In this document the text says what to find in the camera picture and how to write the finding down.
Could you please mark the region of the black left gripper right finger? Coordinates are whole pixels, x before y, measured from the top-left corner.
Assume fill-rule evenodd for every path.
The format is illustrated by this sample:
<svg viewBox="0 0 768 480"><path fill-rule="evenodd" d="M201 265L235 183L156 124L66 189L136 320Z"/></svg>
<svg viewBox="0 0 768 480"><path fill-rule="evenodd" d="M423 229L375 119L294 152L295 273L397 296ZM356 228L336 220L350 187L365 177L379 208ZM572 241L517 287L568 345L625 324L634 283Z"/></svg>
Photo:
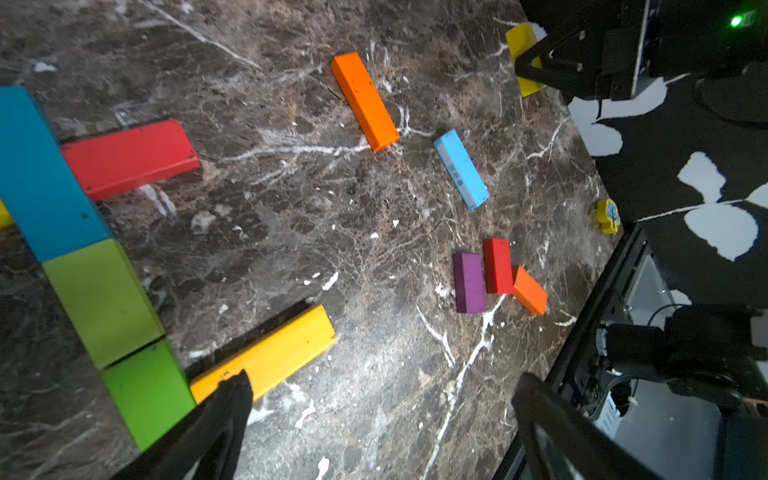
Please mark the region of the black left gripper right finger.
<svg viewBox="0 0 768 480"><path fill-rule="evenodd" d="M532 373L520 376L512 406L537 479L655 479Z"/></svg>

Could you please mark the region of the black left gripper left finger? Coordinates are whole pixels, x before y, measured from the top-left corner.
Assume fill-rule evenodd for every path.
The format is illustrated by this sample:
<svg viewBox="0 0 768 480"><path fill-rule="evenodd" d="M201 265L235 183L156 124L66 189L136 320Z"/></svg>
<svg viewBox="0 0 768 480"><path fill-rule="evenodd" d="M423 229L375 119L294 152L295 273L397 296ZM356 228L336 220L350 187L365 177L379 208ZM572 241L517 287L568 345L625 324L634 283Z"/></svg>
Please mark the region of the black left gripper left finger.
<svg viewBox="0 0 768 480"><path fill-rule="evenodd" d="M253 391L246 372L218 388L116 479L231 479L237 469Z"/></svg>

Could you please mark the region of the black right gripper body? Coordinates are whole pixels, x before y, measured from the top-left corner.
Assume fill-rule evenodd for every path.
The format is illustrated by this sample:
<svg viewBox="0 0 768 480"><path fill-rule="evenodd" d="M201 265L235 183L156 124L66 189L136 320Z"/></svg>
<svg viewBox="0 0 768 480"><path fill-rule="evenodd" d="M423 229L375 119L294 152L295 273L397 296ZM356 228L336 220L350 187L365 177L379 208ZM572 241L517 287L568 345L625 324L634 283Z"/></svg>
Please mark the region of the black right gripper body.
<svg viewBox="0 0 768 480"><path fill-rule="evenodd" d="M650 84L649 1L589 1L515 58L515 73L583 100L632 100Z"/></svg>

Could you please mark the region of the green block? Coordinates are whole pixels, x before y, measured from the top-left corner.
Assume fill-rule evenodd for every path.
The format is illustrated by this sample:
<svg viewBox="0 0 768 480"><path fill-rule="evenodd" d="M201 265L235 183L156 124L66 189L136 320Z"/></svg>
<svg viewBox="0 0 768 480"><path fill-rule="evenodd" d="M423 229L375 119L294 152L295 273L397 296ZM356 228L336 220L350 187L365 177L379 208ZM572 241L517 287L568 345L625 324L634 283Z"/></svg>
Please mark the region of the green block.
<svg viewBox="0 0 768 480"><path fill-rule="evenodd" d="M141 452L196 407L186 375L165 339L106 369L102 379Z"/></svg>

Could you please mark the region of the yellow long block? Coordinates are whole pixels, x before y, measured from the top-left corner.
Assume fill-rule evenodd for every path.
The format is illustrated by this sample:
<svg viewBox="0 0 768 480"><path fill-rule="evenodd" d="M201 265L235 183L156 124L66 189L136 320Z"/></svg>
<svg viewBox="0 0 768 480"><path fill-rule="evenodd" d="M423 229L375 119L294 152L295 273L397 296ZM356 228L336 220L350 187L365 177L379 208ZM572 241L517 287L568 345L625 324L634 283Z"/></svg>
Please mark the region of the yellow long block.
<svg viewBox="0 0 768 480"><path fill-rule="evenodd" d="M244 373L257 401L336 343L324 307L316 305L196 377L190 391L200 404L220 383Z"/></svg>

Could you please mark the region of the purple block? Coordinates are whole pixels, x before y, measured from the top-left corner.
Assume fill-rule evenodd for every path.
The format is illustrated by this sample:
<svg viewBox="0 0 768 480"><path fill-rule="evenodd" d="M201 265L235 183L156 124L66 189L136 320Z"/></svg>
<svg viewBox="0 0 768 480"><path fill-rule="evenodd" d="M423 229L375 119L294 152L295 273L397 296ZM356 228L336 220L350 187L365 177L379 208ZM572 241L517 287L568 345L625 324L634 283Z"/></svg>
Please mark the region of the purple block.
<svg viewBox="0 0 768 480"><path fill-rule="evenodd" d="M452 259L457 312L484 313L487 303L481 255L457 252L453 254Z"/></svg>

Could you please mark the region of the light yellow-green block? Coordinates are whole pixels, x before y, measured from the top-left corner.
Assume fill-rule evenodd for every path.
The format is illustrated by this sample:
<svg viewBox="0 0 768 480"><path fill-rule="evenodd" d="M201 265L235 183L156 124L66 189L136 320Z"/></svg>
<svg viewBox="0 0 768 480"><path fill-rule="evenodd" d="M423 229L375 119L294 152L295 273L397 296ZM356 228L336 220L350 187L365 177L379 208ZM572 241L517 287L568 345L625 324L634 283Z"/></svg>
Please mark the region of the light yellow-green block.
<svg viewBox="0 0 768 480"><path fill-rule="evenodd" d="M125 250L106 239L43 263L95 366L103 370L165 335Z"/></svg>

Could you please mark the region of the red block group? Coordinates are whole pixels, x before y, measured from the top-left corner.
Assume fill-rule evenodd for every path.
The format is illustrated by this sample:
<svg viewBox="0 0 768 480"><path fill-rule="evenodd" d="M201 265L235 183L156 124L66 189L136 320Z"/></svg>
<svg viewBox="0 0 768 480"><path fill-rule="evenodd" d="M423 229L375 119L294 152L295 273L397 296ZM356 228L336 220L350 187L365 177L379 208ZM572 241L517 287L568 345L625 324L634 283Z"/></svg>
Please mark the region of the red block group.
<svg viewBox="0 0 768 480"><path fill-rule="evenodd" d="M512 294L514 280L510 243L504 239L483 241L486 288L489 294Z"/></svg>

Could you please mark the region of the orange long block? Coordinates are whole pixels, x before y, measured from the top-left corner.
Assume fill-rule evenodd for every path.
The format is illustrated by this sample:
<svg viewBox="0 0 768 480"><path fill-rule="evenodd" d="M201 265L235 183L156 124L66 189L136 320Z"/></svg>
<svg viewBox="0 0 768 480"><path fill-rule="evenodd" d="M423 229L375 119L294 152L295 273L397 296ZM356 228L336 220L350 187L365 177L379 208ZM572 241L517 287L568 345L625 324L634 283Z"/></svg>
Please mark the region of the orange long block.
<svg viewBox="0 0 768 480"><path fill-rule="evenodd" d="M359 54L334 57L331 71L371 149L378 152L398 141L397 128Z"/></svg>

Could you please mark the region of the red-orange small block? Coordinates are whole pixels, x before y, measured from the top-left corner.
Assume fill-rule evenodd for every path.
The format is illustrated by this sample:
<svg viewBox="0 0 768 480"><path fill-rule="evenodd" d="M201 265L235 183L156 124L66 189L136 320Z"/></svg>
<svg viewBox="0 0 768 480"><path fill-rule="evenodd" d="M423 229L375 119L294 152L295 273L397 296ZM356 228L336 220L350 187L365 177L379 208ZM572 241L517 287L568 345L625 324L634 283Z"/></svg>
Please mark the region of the red-orange small block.
<svg viewBox="0 0 768 480"><path fill-rule="evenodd" d="M85 194L103 201L201 166L179 121L165 120L60 147Z"/></svg>

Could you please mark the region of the yellow small block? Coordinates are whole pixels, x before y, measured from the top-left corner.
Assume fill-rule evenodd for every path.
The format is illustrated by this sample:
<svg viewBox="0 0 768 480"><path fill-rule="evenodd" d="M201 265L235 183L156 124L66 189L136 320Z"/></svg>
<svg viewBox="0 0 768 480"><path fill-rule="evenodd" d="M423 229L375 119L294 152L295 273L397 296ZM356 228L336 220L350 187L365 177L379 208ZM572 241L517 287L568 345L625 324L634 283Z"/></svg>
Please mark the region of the yellow small block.
<svg viewBox="0 0 768 480"><path fill-rule="evenodd" d="M0 202L0 227L6 228L14 224L14 220L11 217L8 209L3 202Z"/></svg>

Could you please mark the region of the cyan block group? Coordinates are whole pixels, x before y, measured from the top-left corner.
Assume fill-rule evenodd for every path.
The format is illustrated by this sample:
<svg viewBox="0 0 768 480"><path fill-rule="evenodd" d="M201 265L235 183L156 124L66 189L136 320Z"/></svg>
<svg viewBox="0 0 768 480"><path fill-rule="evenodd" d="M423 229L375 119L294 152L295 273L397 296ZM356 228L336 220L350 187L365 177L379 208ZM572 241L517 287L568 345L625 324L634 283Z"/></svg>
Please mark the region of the cyan block group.
<svg viewBox="0 0 768 480"><path fill-rule="evenodd" d="M455 130L438 137L433 145L469 210L479 208L489 192Z"/></svg>
<svg viewBox="0 0 768 480"><path fill-rule="evenodd" d="M39 262L111 237L21 86L1 89L1 200Z"/></svg>

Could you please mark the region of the orange block lower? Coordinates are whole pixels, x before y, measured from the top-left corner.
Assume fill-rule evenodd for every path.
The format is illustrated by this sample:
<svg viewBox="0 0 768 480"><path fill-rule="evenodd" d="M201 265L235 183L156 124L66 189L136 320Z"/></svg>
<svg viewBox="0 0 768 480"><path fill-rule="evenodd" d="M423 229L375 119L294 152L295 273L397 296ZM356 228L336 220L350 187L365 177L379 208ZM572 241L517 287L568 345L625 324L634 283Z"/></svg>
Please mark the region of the orange block lower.
<svg viewBox="0 0 768 480"><path fill-rule="evenodd" d="M522 267L512 267L513 296L532 314L544 315L548 294L543 287Z"/></svg>

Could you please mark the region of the yellow blue small toy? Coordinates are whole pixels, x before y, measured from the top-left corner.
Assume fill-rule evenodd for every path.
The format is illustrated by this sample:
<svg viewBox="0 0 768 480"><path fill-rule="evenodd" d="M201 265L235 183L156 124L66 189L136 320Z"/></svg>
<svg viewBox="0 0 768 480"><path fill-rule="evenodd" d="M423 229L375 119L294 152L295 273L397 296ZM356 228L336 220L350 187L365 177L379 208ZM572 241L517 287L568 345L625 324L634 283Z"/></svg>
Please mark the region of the yellow blue small toy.
<svg viewBox="0 0 768 480"><path fill-rule="evenodd" d="M596 218L603 234L616 234L621 225L621 219L616 203L611 199L604 199L597 203Z"/></svg>

